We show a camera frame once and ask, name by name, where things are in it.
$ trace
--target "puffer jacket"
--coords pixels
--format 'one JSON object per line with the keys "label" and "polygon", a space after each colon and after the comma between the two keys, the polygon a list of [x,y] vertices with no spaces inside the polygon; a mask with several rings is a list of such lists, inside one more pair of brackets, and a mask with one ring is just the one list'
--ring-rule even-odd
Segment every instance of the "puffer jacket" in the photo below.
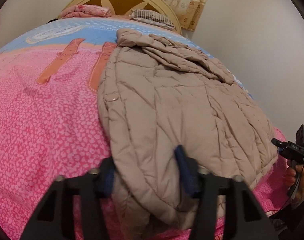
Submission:
{"label": "puffer jacket", "polygon": [[[253,189],[277,160],[271,122],[215,58],[132,29],[102,73],[98,108],[117,174],[113,200],[128,239],[192,226],[197,201],[180,187],[174,148]],[[219,200],[218,216],[224,203]]]}

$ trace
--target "pink floral pattern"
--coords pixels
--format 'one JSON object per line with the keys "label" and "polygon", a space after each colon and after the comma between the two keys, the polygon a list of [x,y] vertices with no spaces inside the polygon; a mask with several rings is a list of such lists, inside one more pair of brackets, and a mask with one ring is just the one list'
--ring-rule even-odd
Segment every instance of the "pink floral pattern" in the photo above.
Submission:
{"label": "pink floral pattern", "polygon": [[111,17],[111,9],[98,5],[79,4],[73,5],[64,9],[59,18],[72,18],[72,17]]}
{"label": "pink floral pattern", "polygon": [[[18,240],[38,201],[53,179],[84,174],[110,156],[97,112],[96,93],[88,82],[102,53],[81,43],[78,52],[44,84],[40,73],[66,45],[32,47],[0,54],[0,225]],[[285,140],[276,129],[276,137]],[[279,158],[254,190],[266,212],[278,211],[287,199],[282,183],[285,160]],[[111,199],[102,201],[111,240],[123,240]],[[77,239],[82,239],[76,210]],[[218,220],[221,239],[224,220]],[[153,240],[187,240],[190,230],[169,229]]]}

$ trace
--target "folded blanket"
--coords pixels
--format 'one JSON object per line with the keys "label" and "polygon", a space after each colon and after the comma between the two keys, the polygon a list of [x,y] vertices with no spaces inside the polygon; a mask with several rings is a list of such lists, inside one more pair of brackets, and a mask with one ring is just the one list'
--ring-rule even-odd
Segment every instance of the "folded blanket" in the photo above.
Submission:
{"label": "folded blanket", "polygon": [[72,18],[72,17],[111,17],[111,9],[98,5],[79,4],[73,5],[64,9],[59,18]]}

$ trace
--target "bed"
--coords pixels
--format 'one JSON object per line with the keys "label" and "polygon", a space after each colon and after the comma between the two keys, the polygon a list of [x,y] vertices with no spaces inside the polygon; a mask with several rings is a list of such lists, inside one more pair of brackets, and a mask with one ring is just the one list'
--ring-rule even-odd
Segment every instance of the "bed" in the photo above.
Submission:
{"label": "bed", "polygon": [[[110,156],[98,120],[95,73],[115,48],[118,29],[153,33],[203,50],[180,35],[179,21],[163,0],[73,0],[67,7],[76,4],[110,7],[116,15],[133,8],[154,10],[169,17],[177,31],[113,17],[71,18],[31,30],[0,50],[0,226],[12,240],[19,239],[58,174],[80,176]],[[45,70],[57,72],[38,82]],[[285,140],[277,129],[276,136]],[[279,158],[254,190],[268,215],[287,199],[280,176],[285,169],[285,160]],[[103,210],[111,239],[123,239],[110,199]],[[223,223],[218,220],[217,239],[222,238]],[[79,217],[76,224],[80,226]],[[155,238],[183,240],[189,232],[170,229]]]}

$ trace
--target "handheld controller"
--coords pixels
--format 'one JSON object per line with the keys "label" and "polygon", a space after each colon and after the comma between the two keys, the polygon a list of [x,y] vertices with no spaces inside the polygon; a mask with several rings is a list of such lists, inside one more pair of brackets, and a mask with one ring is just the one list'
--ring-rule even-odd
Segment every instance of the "handheld controller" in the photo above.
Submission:
{"label": "handheld controller", "polygon": [[[288,159],[291,160],[291,168],[295,170],[295,166],[297,164],[304,165],[304,125],[301,125],[300,129],[296,133],[296,140],[295,143],[292,143],[290,141],[288,142],[281,142],[277,140],[276,138],[273,138],[271,142],[279,147],[279,154]],[[299,173],[297,172],[295,175],[295,183],[293,186],[290,187],[287,195],[288,197],[291,197],[294,199],[295,194],[298,190],[299,186]]]}

